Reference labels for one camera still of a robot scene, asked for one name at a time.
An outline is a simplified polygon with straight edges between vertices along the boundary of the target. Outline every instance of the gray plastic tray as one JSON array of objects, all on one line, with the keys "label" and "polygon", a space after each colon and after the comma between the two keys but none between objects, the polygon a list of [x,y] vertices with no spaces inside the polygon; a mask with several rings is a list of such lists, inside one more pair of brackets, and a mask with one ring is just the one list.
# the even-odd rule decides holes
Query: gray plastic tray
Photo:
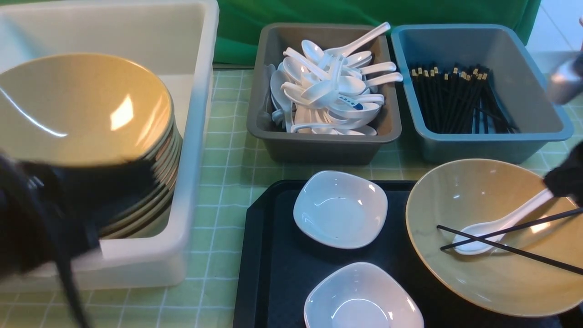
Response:
[{"label": "gray plastic tray", "polygon": [[[401,134],[401,117],[394,84],[382,85],[379,92],[386,98],[377,118],[369,125],[377,129],[375,136],[286,133],[271,121],[272,104],[269,94],[267,66],[275,67],[283,60],[283,51],[291,47],[301,52],[304,39],[322,48],[340,47],[367,33],[373,27],[358,25],[275,23],[261,31],[247,130],[265,143],[269,156],[277,162],[331,163],[365,165],[370,163],[381,145]],[[373,53],[372,64],[390,61],[387,38],[380,36],[361,50]]]},{"label": "gray plastic tray", "polygon": [[[425,160],[490,158],[522,163],[547,142],[573,135],[573,124],[561,106],[547,100],[545,77],[511,29],[482,24],[404,25],[392,30],[391,39]],[[431,62],[442,69],[455,63],[490,68],[498,100],[522,133],[437,134],[428,130],[409,65]]]}]

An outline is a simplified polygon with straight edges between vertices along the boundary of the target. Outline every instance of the green cloth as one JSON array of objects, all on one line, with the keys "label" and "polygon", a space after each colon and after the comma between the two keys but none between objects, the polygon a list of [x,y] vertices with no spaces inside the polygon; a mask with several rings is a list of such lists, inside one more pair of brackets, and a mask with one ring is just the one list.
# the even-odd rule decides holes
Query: green cloth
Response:
[{"label": "green cloth", "polygon": [[[218,0],[215,62],[253,65],[261,29],[275,22],[392,26],[491,23],[513,29],[526,44],[541,0]],[[31,2],[0,0],[0,5]]]}]

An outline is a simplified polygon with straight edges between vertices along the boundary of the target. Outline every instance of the white square dish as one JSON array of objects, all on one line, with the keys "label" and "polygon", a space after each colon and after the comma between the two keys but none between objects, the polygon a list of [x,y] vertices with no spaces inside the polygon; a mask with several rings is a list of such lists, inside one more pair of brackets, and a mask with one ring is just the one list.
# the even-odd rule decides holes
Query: white square dish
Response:
[{"label": "white square dish", "polygon": [[423,328],[409,294],[374,264],[353,263],[314,288],[304,305],[307,328]]},{"label": "white square dish", "polygon": [[297,226],[324,245],[355,249],[378,236],[387,217],[385,191],[366,179],[338,171],[316,173],[293,208]]}]

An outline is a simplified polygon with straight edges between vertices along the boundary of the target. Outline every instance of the green checkered tablecloth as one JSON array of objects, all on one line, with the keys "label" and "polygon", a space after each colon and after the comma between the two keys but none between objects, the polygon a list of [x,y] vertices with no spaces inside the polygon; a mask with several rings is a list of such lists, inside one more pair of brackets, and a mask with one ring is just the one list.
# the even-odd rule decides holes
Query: green checkered tablecloth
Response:
[{"label": "green checkered tablecloth", "polygon": [[[231,328],[245,211],[272,183],[334,169],[374,180],[416,180],[431,165],[405,131],[367,166],[281,165],[247,133],[252,71],[215,71],[200,199],[192,227],[188,278],[168,288],[84,291],[96,327]],[[547,144],[523,166],[542,175],[583,139],[583,98],[567,105],[575,136]],[[0,328],[73,327],[60,293],[0,294]]]}]

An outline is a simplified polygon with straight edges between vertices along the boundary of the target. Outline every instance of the black chopsticks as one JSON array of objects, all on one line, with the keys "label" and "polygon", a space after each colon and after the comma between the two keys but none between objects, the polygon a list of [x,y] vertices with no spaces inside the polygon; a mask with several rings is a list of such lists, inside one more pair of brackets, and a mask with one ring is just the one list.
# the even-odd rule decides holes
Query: black chopsticks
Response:
[{"label": "black chopsticks", "polygon": [[514,248],[514,247],[506,246],[506,245],[503,245],[501,243],[491,242],[488,239],[485,239],[485,238],[482,238],[482,237],[472,236],[472,235],[470,235],[468,233],[461,232],[461,231],[458,231],[458,230],[455,230],[455,229],[451,229],[451,228],[448,228],[446,226],[437,225],[437,228],[438,229],[441,229],[441,230],[445,230],[445,231],[451,232],[451,233],[455,233],[456,235],[460,235],[460,236],[469,238],[469,239],[471,239],[472,241],[475,241],[475,242],[481,242],[481,243],[484,243],[484,244],[487,244],[487,245],[490,245],[490,246],[493,246],[493,247],[496,247],[496,248],[505,250],[507,252],[514,253],[516,255],[524,256],[524,257],[529,258],[531,260],[539,261],[541,263],[545,263],[545,264],[551,265],[553,267],[561,268],[563,270],[567,270],[567,271],[570,271],[570,272],[573,272],[573,273],[577,273],[577,274],[583,275],[583,268],[580,268],[580,267],[572,266],[572,265],[567,264],[567,263],[563,263],[563,262],[560,262],[560,261],[557,261],[557,260],[549,259],[548,257],[544,257],[544,256],[541,256],[541,255],[533,254],[533,253],[527,252],[525,250],[521,250],[521,249],[517,249],[517,248]]},{"label": "black chopsticks", "polygon": [[440,134],[519,133],[501,108],[491,71],[481,65],[451,71],[414,65],[413,88],[427,128]]},{"label": "black chopsticks", "polygon": [[[547,222],[556,221],[556,220],[559,220],[559,219],[571,217],[573,215],[577,215],[577,214],[581,214],[581,213],[583,213],[583,207],[578,207],[578,208],[576,208],[574,210],[571,210],[571,211],[566,211],[566,212],[554,214],[554,215],[551,215],[549,217],[542,218],[542,219],[532,220],[532,221],[529,221],[529,222],[526,222],[526,223],[523,223],[523,224],[511,226],[510,228],[506,228],[506,229],[502,229],[502,230],[499,230],[499,231],[496,231],[496,232],[488,233],[488,234],[482,235],[480,237],[481,238],[490,238],[490,237],[502,235],[504,233],[509,233],[509,232],[521,230],[521,229],[524,229],[524,228],[530,228],[530,227],[535,226],[535,225],[539,225],[539,224],[543,224],[543,223],[547,223]],[[461,242],[457,242],[457,243],[453,243],[453,244],[448,244],[448,245],[445,245],[445,246],[441,246],[440,249],[441,250],[446,250],[446,249],[458,247],[458,246],[461,246],[461,245],[469,244],[471,242],[473,242],[473,240],[467,239],[467,240],[463,240]]]}]

